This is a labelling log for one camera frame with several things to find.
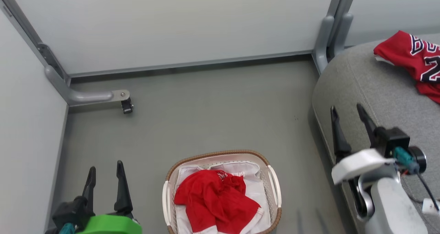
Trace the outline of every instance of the red clothing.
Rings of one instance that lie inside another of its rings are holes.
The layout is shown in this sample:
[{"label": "red clothing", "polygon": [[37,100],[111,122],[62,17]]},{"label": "red clothing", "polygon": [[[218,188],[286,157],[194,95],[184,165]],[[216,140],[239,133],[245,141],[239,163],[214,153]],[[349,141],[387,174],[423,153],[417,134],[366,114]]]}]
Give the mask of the red clothing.
[{"label": "red clothing", "polygon": [[404,67],[417,81],[416,88],[440,104],[440,46],[397,32],[374,49],[374,55]]},{"label": "red clothing", "polygon": [[217,225],[219,232],[239,234],[260,208],[245,196],[245,192],[243,176],[202,170],[182,182],[174,196],[174,204],[186,205],[193,232]]}]

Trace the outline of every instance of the laundry basket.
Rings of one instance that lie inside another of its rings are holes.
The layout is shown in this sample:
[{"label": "laundry basket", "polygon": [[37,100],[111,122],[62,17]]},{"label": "laundry basket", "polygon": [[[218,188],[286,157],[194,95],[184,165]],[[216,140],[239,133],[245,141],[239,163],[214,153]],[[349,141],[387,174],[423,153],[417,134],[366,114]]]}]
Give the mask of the laundry basket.
[{"label": "laundry basket", "polygon": [[174,205],[174,195],[176,193],[176,181],[179,174],[179,168],[188,165],[197,165],[207,169],[211,165],[223,162],[242,161],[254,162],[258,164],[261,169],[260,179],[263,181],[272,225],[267,230],[260,232],[260,234],[272,233],[281,218],[281,190],[278,178],[267,159],[263,157],[262,154],[251,150],[213,152],[183,159],[173,165],[166,176],[165,184],[162,189],[162,210],[164,212],[165,223],[168,226],[168,232],[170,234],[179,233],[176,221],[176,208]]}]

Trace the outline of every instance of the white cloth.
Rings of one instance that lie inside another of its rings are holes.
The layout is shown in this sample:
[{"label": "white cloth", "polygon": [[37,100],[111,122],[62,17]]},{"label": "white cloth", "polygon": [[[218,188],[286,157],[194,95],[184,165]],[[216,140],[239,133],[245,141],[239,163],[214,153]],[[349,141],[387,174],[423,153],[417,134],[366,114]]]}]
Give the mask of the white cloth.
[{"label": "white cloth", "polygon": [[[227,162],[210,166],[208,169],[222,170],[234,176],[243,176],[246,184],[245,195],[256,201],[261,207],[254,218],[243,228],[240,234],[255,234],[267,230],[271,226],[269,205],[267,204],[264,185],[260,179],[260,167],[254,162]],[[186,166],[179,169],[175,190],[191,174],[201,171],[199,166]],[[176,205],[176,221],[179,234],[193,234],[191,224],[186,214],[184,205]],[[217,231],[215,226],[198,232],[196,234],[223,234]]]}]

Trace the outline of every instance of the gray fabric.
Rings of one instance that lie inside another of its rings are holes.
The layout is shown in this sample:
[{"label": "gray fabric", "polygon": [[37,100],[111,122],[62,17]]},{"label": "gray fabric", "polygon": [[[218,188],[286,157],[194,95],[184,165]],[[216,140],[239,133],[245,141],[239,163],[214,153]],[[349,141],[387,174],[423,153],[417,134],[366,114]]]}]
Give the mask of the gray fabric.
[{"label": "gray fabric", "polygon": [[[440,36],[429,38],[433,43],[440,43]],[[361,103],[378,126],[399,126],[410,135],[410,144],[425,152],[428,168],[423,176],[432,193],[440,198],[440,106],[417,92],[415,81],[403,68],[374,59],[373,49],[379,43],[376,41],[347,49],[329,63],[318,80],[312,104],[330,157],[334,162],[331,105],[335,105],[339,113],[341,127],[353,150],[369,147],[367,133],[356,110],[356,103]],[[417,199],[429,197],[416,176],[405,177],[403,186]],[[359,233],[364,233],[363,224],[355,217],[349,187],[345,185],[343,189],[356,227]],[[415,205],[421,212],[421,204]],[[430,234],[440,233],[438,218],[424,219]]]}]

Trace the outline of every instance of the red jersey with number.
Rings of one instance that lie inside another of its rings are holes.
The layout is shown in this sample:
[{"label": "red jersey with number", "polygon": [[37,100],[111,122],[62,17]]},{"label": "red jersey with number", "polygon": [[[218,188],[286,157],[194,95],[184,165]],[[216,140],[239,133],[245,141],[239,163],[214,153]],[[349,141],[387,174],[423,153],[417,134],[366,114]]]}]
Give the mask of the red jersey with number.
[{"label": "red jersey with number", "polygon": [[403,31],[374,49],[378,61],[402,66],[417,81],[416,88],[440,104],[440,46]]}]

